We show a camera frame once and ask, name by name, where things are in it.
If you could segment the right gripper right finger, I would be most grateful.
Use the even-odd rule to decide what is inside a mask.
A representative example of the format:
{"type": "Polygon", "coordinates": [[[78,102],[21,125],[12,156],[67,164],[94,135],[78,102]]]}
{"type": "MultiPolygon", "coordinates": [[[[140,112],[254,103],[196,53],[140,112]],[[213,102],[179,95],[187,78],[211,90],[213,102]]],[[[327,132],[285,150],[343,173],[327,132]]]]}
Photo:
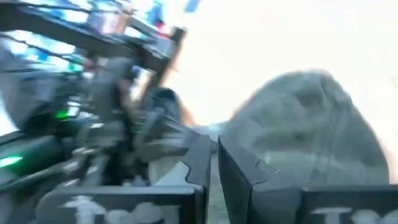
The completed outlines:
{"type": "Polygon", "coordinates": [[[224,138],[219,173],[231,224],[398,224],[398,185],[302,187],[224,138]]]}

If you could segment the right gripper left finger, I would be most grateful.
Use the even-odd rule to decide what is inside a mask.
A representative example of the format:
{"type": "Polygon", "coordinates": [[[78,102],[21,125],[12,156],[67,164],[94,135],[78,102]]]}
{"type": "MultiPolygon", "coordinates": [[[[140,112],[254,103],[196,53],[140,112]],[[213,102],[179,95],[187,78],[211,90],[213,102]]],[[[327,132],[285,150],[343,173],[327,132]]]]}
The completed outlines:
{"type": "Polygon", "coordinates": [[[211,139],[201,135],[149,187],[62,187],[37,206],[37,224],[206,224],[211,139]]]}

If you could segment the grey blue baseball cap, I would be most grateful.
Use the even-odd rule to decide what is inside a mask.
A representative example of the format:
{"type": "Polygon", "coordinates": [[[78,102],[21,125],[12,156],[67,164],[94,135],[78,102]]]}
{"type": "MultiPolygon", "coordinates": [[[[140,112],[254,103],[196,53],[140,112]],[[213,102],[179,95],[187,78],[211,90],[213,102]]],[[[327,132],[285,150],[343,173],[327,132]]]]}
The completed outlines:
{"type": "Polygon", "coordinates": [[[303,184],[389,183],[373,130],[324,71],[289,72],[268,81],[233,116],[221,140],[303,184]]]}

